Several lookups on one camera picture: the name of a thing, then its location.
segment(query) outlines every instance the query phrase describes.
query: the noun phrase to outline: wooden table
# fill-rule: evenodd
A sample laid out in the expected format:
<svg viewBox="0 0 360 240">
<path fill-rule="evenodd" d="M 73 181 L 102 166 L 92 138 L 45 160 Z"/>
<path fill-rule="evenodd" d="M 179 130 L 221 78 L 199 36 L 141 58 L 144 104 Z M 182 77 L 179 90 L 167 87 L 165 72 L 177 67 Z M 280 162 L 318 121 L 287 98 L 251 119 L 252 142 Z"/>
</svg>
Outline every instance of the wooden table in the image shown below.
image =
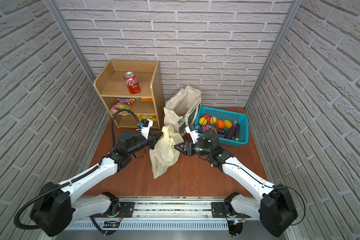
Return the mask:
<svg viewBox="0 0 360 240">
<path fill-rule="evenodd" d="M 244 113 L 243 108 L 226 107 L 221 109 Z M 115 126 L 115 136 L 117 137 L 125 129 Z M 185 141 L 191 140 L 188 134 L 185 134 L 183 138 Z M 105 156 L 110 151 L 111 145 L 109 121 L 90 166 L 95 165 L 101 156 Z M 248 144 L 239 147 L 223 145 L 223 147 L 233 153 L 250 170 L 267 179 L 251 131 L 249 131 Z M 144 151 L 140 151 L 136 156 L 141 156 L 143 153 Z M 132 161 L 123 170 L 95 185 L 84 195 L 96 196 L 106 191 L 115 196 L 224 197 L 232 192 L 251 196 L 238 182 L 211 167 L 207 161 L 199 159 L 198 155 L 187 157 L 181 154 L 173 166 L 169 167 L 163 175 L 154 179 L 149 148 L 143 158 L 134 159 L 132 156 Z"/>
</svg>

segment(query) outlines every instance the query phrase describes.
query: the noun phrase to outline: red can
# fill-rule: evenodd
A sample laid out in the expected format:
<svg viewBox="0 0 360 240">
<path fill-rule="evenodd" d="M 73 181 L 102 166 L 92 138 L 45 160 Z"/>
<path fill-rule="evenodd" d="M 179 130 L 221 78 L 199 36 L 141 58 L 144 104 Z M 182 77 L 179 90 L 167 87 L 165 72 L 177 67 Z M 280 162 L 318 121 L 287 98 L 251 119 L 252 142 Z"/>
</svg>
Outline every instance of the red can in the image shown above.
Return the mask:
<svg viewBox="0 0 360 240">
<path fill-rule="evenodd" d="M 140 86 L 134 72 L 126 72 L 124 74 L 125 83 L 127 84 L 129 93 L 136 94 L 140 92 Z"/>
</svg>

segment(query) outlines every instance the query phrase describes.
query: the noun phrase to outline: brick wall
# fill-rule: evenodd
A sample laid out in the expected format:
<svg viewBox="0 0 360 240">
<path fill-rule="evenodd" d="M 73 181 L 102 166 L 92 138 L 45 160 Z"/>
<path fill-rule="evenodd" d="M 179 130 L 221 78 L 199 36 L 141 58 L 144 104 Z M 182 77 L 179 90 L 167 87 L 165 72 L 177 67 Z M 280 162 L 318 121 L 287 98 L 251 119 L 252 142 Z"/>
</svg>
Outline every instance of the brick wall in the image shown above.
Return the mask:
<svg viewBox="0 0 360 240">
<path fill-rule="evenodd" d="M 103 113 L 44 2 L 0 0 L 0 239 L 37 237 L 14 213 L 75 175 Z"/>
<path fill-rule="evenodd" d="M 247 110 L 269 178 L 302 193 L 302 236 L 360 239 L 360 0 L 304 0 Z"/>
<path fill-rule="evenodd" d="M 165 100 L 189 84 L 204 106 L 244 106 L 290 0 L 58 0 L 94 73 L 159 60 Z"/>
</svg>

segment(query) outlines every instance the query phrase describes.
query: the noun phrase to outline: teal plastic basket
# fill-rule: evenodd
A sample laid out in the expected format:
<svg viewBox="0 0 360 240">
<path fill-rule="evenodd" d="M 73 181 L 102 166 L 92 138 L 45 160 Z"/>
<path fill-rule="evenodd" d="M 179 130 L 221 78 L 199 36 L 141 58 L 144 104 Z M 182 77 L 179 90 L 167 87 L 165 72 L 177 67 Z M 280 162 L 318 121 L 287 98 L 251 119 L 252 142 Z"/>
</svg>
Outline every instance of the teal plastic basket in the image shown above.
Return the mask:
<svg viewBox="0 0 360 240">
<path fill-rule="evenodd" d="M 248 118 L 245 114 L 235 113 L 235 112 L 216 109 L 216 108 L 201 107 L 199 109 L 199 112 L 197 113 L 197 117 L 195 120 L 196 126 L 201 127 L 201 125 L 199 124 L 199 119 L 204 114 L 209 114 L 210 116 L 215 117 L 217 119 L 221 119 L 221 120 L 229 120 L 232 123 L 236 119 L 237 123 L 240 124 L 239 141 L 235 141 L 235 139 L 234 139 L 235 137 L 233 137 L 232 139 L 225 139 L 225 135 L 219 134 L 219 140 L 220 140 L 221 144 L 238 147 L 240 145 L 248 143 L 248 135 L 249 135 L 249 133 L 248 133 Z"/>
</svg>

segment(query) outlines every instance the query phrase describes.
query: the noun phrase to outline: gray floor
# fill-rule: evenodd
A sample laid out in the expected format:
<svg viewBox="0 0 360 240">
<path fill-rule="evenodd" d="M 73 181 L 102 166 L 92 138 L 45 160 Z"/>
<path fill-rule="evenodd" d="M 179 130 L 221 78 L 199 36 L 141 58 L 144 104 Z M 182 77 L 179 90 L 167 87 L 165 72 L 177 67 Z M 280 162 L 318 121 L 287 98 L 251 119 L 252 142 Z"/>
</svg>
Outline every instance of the gray floor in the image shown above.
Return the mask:
<svg viewBox="0 0 360 240">
<path fill-rule="evenodd" d="M 66 230 L 57 235 L 54 240 L 92 240 L 104 239 L 97 230 Z M 258 221 L 247 221 L 244 223 L 243 231 L 239 237 L 232 237 L 228 231 L 117 231 L 105 239 L 123 240 L 224 240 L 224 239 L 254 239 L 254 240 L 288 240 L 286 234 L 276 238 L 272 236 Z"/>
</svg>

